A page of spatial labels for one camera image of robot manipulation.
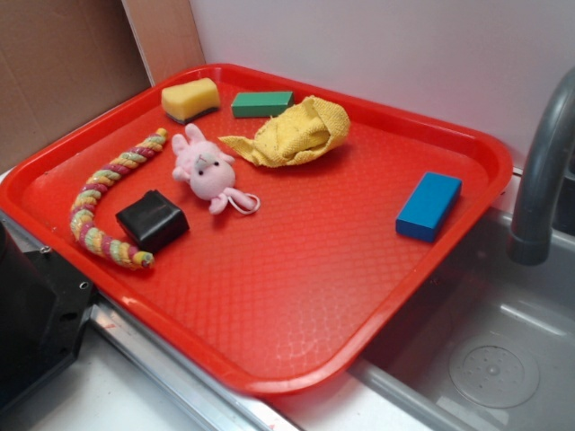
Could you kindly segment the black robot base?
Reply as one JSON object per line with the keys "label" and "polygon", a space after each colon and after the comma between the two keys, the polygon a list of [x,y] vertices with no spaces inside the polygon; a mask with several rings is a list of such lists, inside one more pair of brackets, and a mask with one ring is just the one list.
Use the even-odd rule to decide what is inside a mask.
{"label": "black robot base", "polygon": [[55,251],[22,251],[1,228],[1,412],[77,359],[97,293]]}

